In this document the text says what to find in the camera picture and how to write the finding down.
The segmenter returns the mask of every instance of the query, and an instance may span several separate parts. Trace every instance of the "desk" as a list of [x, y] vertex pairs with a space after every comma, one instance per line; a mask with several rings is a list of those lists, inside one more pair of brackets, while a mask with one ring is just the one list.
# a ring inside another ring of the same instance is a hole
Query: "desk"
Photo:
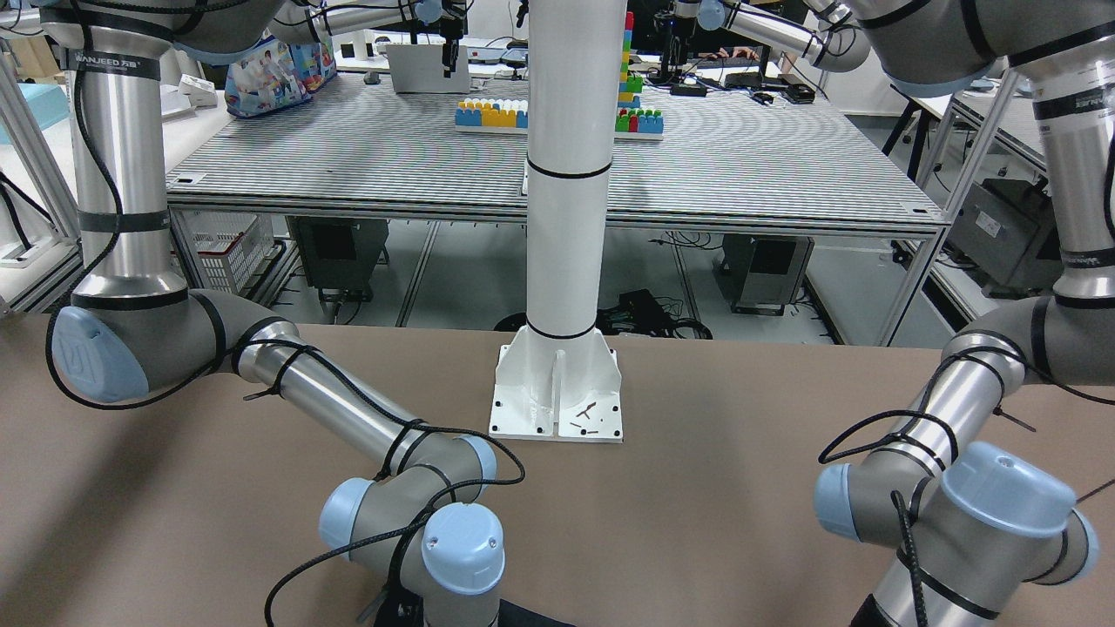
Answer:
[[[525, 98], [526, 85], [496, 80], [475, 95]], [[455, 131], [458, 99], [398, 96], [389, 79], [369, 87], [341, 75], [311, 104], [231, 123], [171, 173], [171, 209], [525, 222], [526, 137]], [[666, 139], [617, 142], [610, 226], [943, 238], [937, 205], [821, 98], [763, 107], [735, 93], [671, 98], [648, 88], [643, 100], [665, 113]], [[329, 165], [346, 162], [366, 170]], [[928, 268], [921, 261], [883, 344]]]
[[[261, 624], [271, 586], [323, 550], [326, 496], [377, 464], [279, 398], [242, 402], [259, 386], [231, 375], [142, 411], [78, 407], [47, 378], [45, 326], [38, 316], [0, 321], [0, 625]], [[508, 336], [303, 330], [416, 415], [487, 424]], [[505, 598], [581, 627], [846, 625], [893, 553], [815, 522], [816, 454], [853, 422], [905, 406], [938, 354], [609, 341], [627, 441], [513, 442], [526, 482], [484, 496], [506, 532]], [[1038, 433], [992, 419], [985, 440], [1078, 493], [1113, 474], [1109, 409], [1048, 387], [1004, 408]], [[1115, 490], [1083, 510], [1115, 542]], [[1107, 554], [1077, 583], [1024, 586], [997, 625], [1112, 625], [1113, 582]], [[278, 624], [351, 626], [380, 583], [328, 562], [281, 594]]]

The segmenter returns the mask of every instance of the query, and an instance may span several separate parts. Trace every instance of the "white pillar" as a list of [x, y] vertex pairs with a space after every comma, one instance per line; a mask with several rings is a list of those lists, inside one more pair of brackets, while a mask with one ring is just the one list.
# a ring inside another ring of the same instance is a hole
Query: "white pillar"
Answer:
[[594, 324], [624, 7], [531, 4], [529, 325], [501, 353], [494, 435], [622, 441], [620, 373]]

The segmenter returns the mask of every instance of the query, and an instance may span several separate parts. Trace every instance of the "cardboard box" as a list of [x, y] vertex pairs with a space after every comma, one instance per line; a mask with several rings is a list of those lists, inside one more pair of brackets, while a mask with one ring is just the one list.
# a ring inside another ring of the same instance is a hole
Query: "cardboard box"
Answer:
[[16, 75], [20, 78], [52, 77], [61, 69], [45, 37], [9, 39], [16, 57]]

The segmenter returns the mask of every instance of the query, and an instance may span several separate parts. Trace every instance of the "colorful bag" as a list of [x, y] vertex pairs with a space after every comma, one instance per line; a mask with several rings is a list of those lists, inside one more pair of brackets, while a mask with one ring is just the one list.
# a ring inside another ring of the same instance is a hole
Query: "colorful bag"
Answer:
[[311, 98], [294, 67], [291, 48], [273, 37], [229, 65], [224, 100], [229, 113], [236, 117], [255, 117]]
[[306, 90], [313, 94], [337, 76], [337, 62], [333, 60], [332, 39], [327, 38], [321, 44], [291, 46], [294, 59], [294, 70]]

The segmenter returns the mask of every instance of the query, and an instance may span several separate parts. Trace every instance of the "light blue joint cap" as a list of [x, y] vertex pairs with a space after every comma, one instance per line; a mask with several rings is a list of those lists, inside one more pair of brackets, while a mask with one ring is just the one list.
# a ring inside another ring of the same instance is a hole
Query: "light blue joint cap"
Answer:
[[[481, 461], [481, 479], [495, 479], [500, 465], [495, 461], [495, 452], [492, 451], [492, 445], [484, 442], [483, 437], [476, 437], [475, 435], [462, 435], [457, 440], [464, 441], [473, 447], [473, 451], [476, 451], [476, 457]], [[487, 485], [481, 485], [481, 493], [476, 498], [478, 499], [483, 495], [485, 490], [487, 490]]]
[[1074, 575], [1068, 581], [1065, 581], [1065, 583], [1084, 579], [1096, 568], [1096, 563], [1099, 561], [1099, 534], [1096, 533], [1096, 528], [1092, 527], [1092, 521], [1079, 511], [1076, 511], [1076, 515], [1080, 518], [1080, 524], [1084, 525], [1084, 534], [1088, 539], [1088, 557], [1084, 558], [1084, 566], [1080, 567], [1080, 571]]
[[429, 576], [446, 590], [483, 595], [503, 578], [503, 525], [478, 503], [448, 504], [426, 522], [421, 558]]
[[825, 531], [862, 542], [852, 519], [852, 498], [847, 490], [851, 467], [851, 464], [841, 464], [821, 472], [813, 490], [813, 511]]
[[70, 384], [94, 401], [130, 401], [151, 392], [147, 375], [124, 340], [85, 309], [62, 308], [50, 347]]
[[987, 442], [973, 442], [941, 475], [941, 490], [970, 517], [1025, 538], [1064, 531], [1076, 494], [1064, 482]]
[[[337, 486], [321, 508], [318, 519], [318, 536], [330, 549], [339, 549], [352, 541], [352, 529], [356, 517], [360, 513], [360, 503], [375, 481], [352, 478]], [[351, 553], [345, 553], [345, 559], [352, 561]]]
[[414, 7], [415, 16], [423, 23], [432, 23], [442, 19], [442, 0], [421, 0]]
[[185, 52], [187, 57], [194, 59], [195, 61], [201, 61], [211, 66], [226, 66], [246, 57], [249, 52], [255, 49], [255, 44], [252, 44], [250, 47], [239, 52], [206, 52], [204, 50], [191, 48], [190, 46], [183, 46], [178, 42], [175, 42], [174, 47]]
[[991, 69], [991, 64], [989, 64], [983, 69], [966, 76], [963, 78], [958, 78], [949, 83], [938, 83], [934, 85], [922, 85], [920, 83], [906, 83], [905, 80], [899, 80], [893, 76], [889, 76], [891, 83], [898, 87], [899, 91], [902, 91], [911, 98], [935, 98], [938, 96], [951, 96], [961, 89], [966, 89], [972, 84], [977, 78], [982, 78], [987, 75], [988, 70]]
[[724, 25], [724, 3], [720, 0], [701, 0], [697, 23], [705, 30], [716, 30]]

